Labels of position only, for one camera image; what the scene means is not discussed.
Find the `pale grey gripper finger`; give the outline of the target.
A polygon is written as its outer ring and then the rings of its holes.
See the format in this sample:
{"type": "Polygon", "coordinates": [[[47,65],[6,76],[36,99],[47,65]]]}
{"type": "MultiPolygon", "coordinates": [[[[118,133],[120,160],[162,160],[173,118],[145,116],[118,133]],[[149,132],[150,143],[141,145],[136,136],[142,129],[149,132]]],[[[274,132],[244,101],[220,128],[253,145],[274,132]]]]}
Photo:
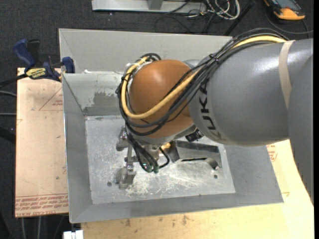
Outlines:
{"type": "Polygon", "coordinates": [[[128,188],[134,180],[136,171],[133,165],[127,165],[118,171],[118,184],[120,189],[128,188]]]}
{"type": "Polygon", "coordinates": [[[117,184],[132,184],[133,182],[133,160],[132,157],[125,159],[126,165],[116,173],[117,184]]]}

